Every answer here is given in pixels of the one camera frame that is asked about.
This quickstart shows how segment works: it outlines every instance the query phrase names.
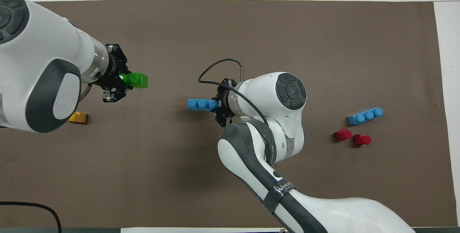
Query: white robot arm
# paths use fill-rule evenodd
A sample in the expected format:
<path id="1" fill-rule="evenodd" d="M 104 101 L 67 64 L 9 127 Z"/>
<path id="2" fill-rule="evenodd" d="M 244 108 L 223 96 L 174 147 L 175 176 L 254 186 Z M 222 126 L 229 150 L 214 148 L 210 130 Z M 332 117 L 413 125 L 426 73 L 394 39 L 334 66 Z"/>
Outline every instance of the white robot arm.
<path id="1" fill-rule="evenodd" d="M 81 83 L 102 87 L 104 102 L 133 89 L 129 76 L 146 87 L 146 76 L 130 74 L 126 61 L 118 45 L 102 45 L 38 4 L 0 0 L 0 126 L 55 130 L 81 100 Z"/>
<path id="2" fill-rule="evenodd" d="M 289 232 L 414 232 L 379 202 L 309 197 L 271 167 L 298 153 L 304 143 L 301 114 L 306 91 L 299 78 L 291 73 L 269 73 L 240 82 L 235 89 L 258 107 L 268 125 L 238 94 L 223 90 L 217 94 L 222 106 L 216 114 L 240 116 L 245 122 L 226 125 L 217 144 L 219 157 Z"/>

